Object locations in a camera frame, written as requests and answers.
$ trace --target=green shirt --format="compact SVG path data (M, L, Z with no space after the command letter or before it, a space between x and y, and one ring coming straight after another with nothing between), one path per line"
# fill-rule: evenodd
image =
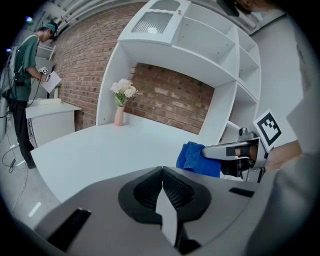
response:
M31 75L26 71L26 68L36 66L36 53L39 38L36 34L29 36L19 47L14 61L14 72L18 72L21 68L19 75L24 77L24 85L12 86L10 98L17 101L28 101L31 93Z

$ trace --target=black pants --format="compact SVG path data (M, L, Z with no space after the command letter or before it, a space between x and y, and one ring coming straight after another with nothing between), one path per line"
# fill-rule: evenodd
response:
M34 146L30 143L28 133L28 122L26 118L26 106L27 101L22 100L10 100L10 108L13 114L14 129L19 143L21 154L27 164L34 162L30 151L34 149Z

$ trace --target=white shelving unit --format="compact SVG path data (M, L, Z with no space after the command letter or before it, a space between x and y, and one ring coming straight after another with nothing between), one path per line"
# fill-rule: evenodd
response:
M134 62L170 69L215 88L198 142L216 145L225 129L222 142L232 142L239 128L254 120L261 90L258 46L216 12L187 0L147 2L124 28L106 67L98 126L113 122L116 106L110 87L129 76Z

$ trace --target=gray floor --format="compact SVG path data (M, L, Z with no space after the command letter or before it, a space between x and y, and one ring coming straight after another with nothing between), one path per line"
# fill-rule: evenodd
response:
M7 130L11 145L17 145L17 136L13 124ZM2 158L5 152L10 149L10 144L7 135L4 136L0 143L0 157ZM23 162L24 159L21 155L19 147L13 149L15 153L15 165ZM14 159L12 151L6 154L3 162L6 165L10 165ZM25 163L21 163L19 166L15 166L12 173L9 173L9 167L0 163L0 193L4 199L8 210L11 212L15 201L17 200L23 186L25 178ZM17 219L24 222L31 229L34 229L39 221L53 208L60 204L59 200L54 196L51 190L42 179L37 168L27 170L27 181L25 189L22 193L20 200L17 202L13 215ZM37 211L29 216L33 208L41 203Z

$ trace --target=paper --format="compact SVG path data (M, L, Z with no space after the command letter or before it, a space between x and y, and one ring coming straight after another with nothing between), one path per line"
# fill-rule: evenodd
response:
M58 74L53 71L50 74L50 79L48 82L42 82L42 87L48 92L51 93L52 90L60 83L61 78L58 76Z

